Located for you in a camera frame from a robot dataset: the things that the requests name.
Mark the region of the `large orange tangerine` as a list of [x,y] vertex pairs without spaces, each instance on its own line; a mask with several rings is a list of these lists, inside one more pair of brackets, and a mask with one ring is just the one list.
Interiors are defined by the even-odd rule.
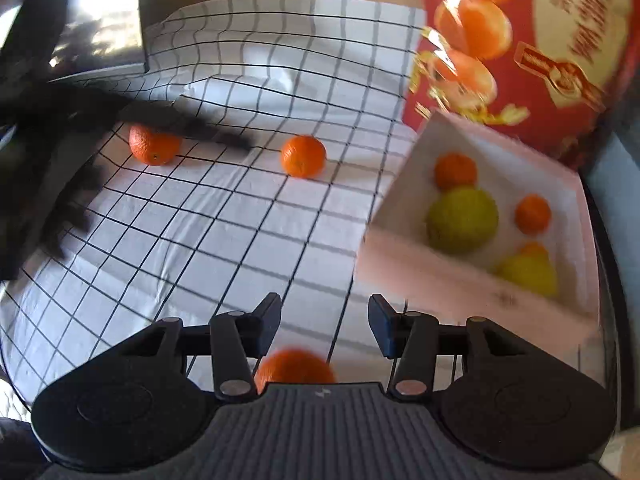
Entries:
[[260,362],[255,384],[262,393],[270,382],[278,384],[334,384],[334,371],[329,363],[314,353],[299,348],[284,348]]

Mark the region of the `small orange tangerine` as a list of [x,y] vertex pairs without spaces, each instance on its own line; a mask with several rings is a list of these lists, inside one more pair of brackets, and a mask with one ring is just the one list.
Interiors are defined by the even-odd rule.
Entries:
[[312,136],[294,136],[282,146],[280,163],[290,177],[313,178],[326,164],[326,148]]

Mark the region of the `far orange tangerine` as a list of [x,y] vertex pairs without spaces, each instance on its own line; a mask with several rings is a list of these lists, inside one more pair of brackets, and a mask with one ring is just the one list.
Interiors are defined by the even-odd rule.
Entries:
[[129,130],[129,147],[131,154],[142,164],[164,166],[180,151],[181,139],[142,125],[132,125]]

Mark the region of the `dark screen monitor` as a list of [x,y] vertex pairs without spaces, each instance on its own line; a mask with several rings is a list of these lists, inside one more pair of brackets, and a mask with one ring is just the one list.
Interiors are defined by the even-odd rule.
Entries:
[[141,74],[139,0],[1,0],[1,63],[41,78]]

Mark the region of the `pink cardboard box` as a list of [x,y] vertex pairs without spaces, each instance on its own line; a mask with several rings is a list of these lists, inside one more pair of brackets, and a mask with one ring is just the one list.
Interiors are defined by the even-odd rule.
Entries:
[[426,122],[363,235],[355,274],[447,320],[490,318],[559,358],[599,330],[578,174],[453,114]]

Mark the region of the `large green pear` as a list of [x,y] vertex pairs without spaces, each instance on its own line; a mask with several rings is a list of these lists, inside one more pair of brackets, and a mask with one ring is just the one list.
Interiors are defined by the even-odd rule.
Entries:
[[450,256],[476,252],[498,232],[499,211],[492,196],[482,188],[460,186],[442,193],[425,218],[431,248]]

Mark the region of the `small green pear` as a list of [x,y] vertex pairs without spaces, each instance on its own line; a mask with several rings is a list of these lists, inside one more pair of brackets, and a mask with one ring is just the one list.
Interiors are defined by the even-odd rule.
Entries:
[[516,254],[506,257],[494,267],[492,274],[539,296],[558,296],[558,274],[544,255]]

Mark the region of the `orange tangerine in box right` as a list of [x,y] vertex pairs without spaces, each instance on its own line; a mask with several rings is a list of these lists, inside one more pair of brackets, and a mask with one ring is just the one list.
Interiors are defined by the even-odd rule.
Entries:
[[548,202],[538,194],[526,195],[518,202],[514,211],[514,222],[518,229],[529,236],[543,233],[550,224],[552,211]]

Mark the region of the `orange tangerine in box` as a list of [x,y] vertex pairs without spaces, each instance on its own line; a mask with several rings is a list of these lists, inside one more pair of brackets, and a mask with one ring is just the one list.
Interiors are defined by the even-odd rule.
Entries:
[[518,229],[529,236],[543,233],[550,224],[552,211],[548,202],[538,194],[526,195],[518,202],[514,211],[514,222]]
[[477,184],[476,163],[465,154],[457,152],[443,154],[436,160],[434,183],[442,192],[458,186],[474,186]]

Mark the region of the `orange tangerine in box back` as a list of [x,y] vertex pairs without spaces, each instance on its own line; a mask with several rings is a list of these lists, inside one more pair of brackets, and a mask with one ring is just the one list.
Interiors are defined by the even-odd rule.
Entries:
[[434,183],[442,192],[458,186],[474,186],[477,184],[476,163],[465,154],[457,152],[443,154],[436,160]]

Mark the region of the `white black grid tablecloth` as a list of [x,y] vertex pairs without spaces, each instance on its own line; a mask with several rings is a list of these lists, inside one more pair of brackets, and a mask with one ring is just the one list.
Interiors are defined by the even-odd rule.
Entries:
[[[89,229],[64,254],[35,252],[1,289],[3,414],[150,323],[201,325],[283,300],[276,348],[305,348],[342,382],[388,382],[367,326],[372,287],[354,277],[367,223],[413,146],[401,122],[422,10],[366,0],[210,0],[145,35],[149,69],[107,87],[249,136],[247,153],[186,141],[139,162],[129,129],[104,134]],[[294,136],[326,148],[321,174],[288,176]]]

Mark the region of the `red snack bag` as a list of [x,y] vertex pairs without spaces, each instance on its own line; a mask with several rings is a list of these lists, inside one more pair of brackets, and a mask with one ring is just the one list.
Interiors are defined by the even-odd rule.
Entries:
[[402,119],[435,110],[493,128],[567,167],[639,64],[639,0],[423,0]]

